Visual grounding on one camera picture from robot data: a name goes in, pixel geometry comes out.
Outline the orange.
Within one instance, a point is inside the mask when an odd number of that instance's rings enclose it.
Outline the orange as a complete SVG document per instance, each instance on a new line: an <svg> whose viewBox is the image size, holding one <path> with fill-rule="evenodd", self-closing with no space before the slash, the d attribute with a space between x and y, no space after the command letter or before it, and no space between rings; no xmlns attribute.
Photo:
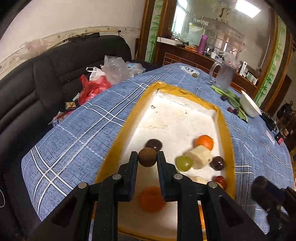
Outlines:
<svg viewBox="0 0 296 241"><path fill-rule="evenodd" d="M198 201L198 208L199 208L199 214L200 214L200 220L201 220L201 228L202 231L205 231L205 221L204 221L204 214L203 214L203 209L201 205L201 201Z"/></svg>

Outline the red jujube date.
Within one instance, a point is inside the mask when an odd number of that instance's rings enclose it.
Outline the red jujube date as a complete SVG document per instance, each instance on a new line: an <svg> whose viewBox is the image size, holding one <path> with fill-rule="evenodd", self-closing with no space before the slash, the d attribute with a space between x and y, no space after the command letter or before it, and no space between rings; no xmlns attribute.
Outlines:
<svg viewBox="0 0 296 241"><path fill-rule="evenodd" d="M223 176L216 176L214 178L214 182L216 182L219 186L221 186L224 190L226 189L227 187L227 184L226 184L226 180L224 179Z"/></svg>

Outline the orange mandarin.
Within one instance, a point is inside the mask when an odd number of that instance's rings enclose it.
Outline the orange mandarin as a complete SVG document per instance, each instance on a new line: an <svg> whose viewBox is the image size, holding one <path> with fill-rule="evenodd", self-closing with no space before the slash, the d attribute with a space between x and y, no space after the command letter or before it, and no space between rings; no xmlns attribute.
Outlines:
<svg viewBox="0 0 296 241"><path fill-rule="evenodd" d="M166 205L161 189L157 186L147 187L138 196L140 208L147 213L158 213Z"/></svg>
<svg viewBox="0 0 296 241"><path fill-rule="evenodd" d="M205 148L211 151L213 150L213 147L214 147L214 141L208 135L201 135L200 137L194 140L194 147L197 147L197 146L204 146Z"/></svg>

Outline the large white sugarcane piece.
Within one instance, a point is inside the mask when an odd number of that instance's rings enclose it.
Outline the large white sugarcane piece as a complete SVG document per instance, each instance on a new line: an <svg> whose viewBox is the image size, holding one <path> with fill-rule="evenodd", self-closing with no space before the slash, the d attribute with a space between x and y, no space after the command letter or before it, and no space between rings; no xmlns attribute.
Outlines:
<svg viewBox="0 0 296 241"><path fill-rule="evenodd" d="M192 167L196 170L204 168L213 159L211 151L203 145L196 146L195 148L187 151L185 156L192 160Z"/></svg>

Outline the brown kiwi fruit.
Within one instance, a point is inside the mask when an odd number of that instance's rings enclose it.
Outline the brown kiwi fruit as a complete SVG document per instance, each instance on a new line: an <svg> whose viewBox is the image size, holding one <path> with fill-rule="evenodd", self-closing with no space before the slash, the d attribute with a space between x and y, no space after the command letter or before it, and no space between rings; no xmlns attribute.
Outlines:
<svg viewBox="0 0 296 241"><path fill-rule="evenodd" d="M138 153L138 162L144 167L152 167L157 161L157 152L153 148L143 148Z"/></svg>

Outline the small white sugarcane piece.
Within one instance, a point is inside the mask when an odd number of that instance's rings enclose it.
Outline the small white sugarcane piece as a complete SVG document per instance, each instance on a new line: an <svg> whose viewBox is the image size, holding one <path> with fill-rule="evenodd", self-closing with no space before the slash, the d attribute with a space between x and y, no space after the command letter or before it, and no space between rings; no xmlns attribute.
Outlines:
<svg viewBox="0 0 296 241"><path fill-rule="evenodd" d="M193 181L193 182L196 182L196 183L200 183L200 184L207 184L207 180L205 180L204 178L202 178L202 177L199 177L199 176L194 176L194 177L190 177L191 178L191 180Z"/></svg>

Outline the blue plaid tablecloth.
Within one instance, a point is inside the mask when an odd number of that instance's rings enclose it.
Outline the blue plaid tablecloth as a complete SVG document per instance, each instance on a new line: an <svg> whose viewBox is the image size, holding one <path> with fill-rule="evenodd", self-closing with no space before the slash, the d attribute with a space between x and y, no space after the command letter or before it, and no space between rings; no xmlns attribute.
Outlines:
<svg viewBox="0 0 296 241"><path fill-rule="evenodd" d="M258 176L274 185L293 187L294 177L285 144L273 143L260 117L242 121L227 111L228 103L209 85L210 76L193 77L170 64L122 81L76 109L51 129L23 157L21 168L38 218L47 215L80 182L93 183L118 132L147 87L157 81L175 85L218 106L231 133L235 157L236 201L263 232L268 232L266 212L251 198Z"/></svg>

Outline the black red canister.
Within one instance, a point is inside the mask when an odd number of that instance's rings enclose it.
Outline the black red canister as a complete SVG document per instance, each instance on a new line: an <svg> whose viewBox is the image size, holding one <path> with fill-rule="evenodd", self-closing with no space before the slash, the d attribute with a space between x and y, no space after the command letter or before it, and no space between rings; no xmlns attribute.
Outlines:
<svg viewBox="0 0 296 241"><path fill-rule="evenodd" d="M281 145L281 144L285 141L286 137L287 137L287 136L286 136L285 132L282 131L282 130L280 130L280 131L276 134L276 136L275 136L275 140L276 140L276 142L277 142L279 145Z"/></svg>

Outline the white red paper card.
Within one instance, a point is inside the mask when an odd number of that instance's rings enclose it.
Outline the white red paper card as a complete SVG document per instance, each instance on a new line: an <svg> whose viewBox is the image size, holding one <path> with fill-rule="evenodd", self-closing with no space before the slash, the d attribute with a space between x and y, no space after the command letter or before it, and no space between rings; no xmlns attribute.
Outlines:
<svg viewBox="0 0 296 241"><path fill-rule="evenodd" d="M274 144L275 144L275 139L274 139L274 137L271 136L271 134L269 133L268 130L265 130L264 132L265 132L265 134L267 135L267 137L269 138L269 140L272 142L272 144L274 145Z"/></svg>

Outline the yellow rimmed white tray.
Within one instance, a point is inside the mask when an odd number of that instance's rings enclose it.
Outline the yellow rimmed white tray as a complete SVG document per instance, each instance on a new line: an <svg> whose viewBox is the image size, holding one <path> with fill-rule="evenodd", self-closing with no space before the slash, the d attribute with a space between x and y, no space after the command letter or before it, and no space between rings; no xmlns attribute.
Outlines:
<svg viewBox="0 0 296 241"><path fill-rule="evenodd" d="M221 156L226 166L222 171L208 165L199 170L192 168L185 175L205 181L221 175L226 180L226 192L235 197L233 144L222 111L191 92L164 82L156 82L143 92L107 153L96 182L116 173L133 151L139 152L152 138L161 141L166 161L174 164L202 135L213 139L211 153ZM139 205L140 193L152 186L159 186L157 167L138 166L132 200L118 205L118 230L141 240L176 240L176 202L167 203L157 213L145 212Z"/></svg>

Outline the white bowl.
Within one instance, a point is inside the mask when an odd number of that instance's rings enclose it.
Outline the white bowl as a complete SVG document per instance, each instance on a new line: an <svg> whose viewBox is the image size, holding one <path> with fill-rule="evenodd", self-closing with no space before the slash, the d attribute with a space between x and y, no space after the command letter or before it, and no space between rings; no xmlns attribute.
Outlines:
<svg viewBox="0 0 296 241"><path fill-rule="evenodd" d="M246 92L241 91L241 97L239 99L239 102L244 111L251 118L254 118L258 115L262 115L259 107L255 104L255 102Z"/></svg>

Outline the red plastic bag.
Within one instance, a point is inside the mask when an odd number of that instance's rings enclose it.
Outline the red plastic bag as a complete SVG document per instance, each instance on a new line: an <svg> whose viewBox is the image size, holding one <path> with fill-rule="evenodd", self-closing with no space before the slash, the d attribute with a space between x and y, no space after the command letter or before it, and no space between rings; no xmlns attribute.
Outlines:
<svg viewBox="0 0 296 241"><path fill-rule="evenodd" d="M82 90L78 97L79 105L85 104L85 102L112 87L104 75L101 75L97 80L88 80L85 75L81 75L79 79L82 84Z"/></svg>

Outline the black sofa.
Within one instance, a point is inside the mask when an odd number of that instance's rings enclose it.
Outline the black sofa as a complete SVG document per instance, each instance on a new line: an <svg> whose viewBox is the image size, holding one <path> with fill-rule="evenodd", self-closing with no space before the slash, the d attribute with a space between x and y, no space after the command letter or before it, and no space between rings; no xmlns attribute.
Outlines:
<svg viewBox="0 0 296 241"><path fill-rule="evenodd" d="M119 36L74 38L29 59L1 80L1 240L23 240L43 221L25 185L23 157L51 129L52 119L82 90L81 75L104 57L131 62L129 45ZM143 62L146 72L160 66Z"/></svg>

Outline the clear glass mug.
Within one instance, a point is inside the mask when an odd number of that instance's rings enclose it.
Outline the clear glass mug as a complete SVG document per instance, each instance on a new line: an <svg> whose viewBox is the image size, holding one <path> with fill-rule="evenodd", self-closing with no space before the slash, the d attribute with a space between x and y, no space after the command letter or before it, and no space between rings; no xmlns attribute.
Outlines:
<svg viewBox="0 0 296 241"><path fill-rule="evenodd" d="M216 77L213 78L213 72L217 66L219 66L219 70ZM236 61L231 61L230 59L225 59L224 61L218 60L212 65L210 69L210 82L215 87L218 87L222 90L226 90L230 86L236 71Z"/></svg>

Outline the wooden sideboard counter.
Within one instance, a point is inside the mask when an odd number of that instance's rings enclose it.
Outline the wooden sideboard counter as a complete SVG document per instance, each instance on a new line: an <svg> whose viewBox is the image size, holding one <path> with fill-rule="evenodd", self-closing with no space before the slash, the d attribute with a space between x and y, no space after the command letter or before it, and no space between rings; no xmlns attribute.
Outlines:
<svg viewBox="0 0 296 241"><path fill-rule="evenodd" d="M184 63L192 67L210 73L210 68L215 60L186 48L178 47L168 43L168 39L158 37L154 53L154 63L158 65L168 65L172 63ZM254 98L259 91L259 87L251 83L238 73L232 79L230 86L238 92L246 92Z"/></svg>

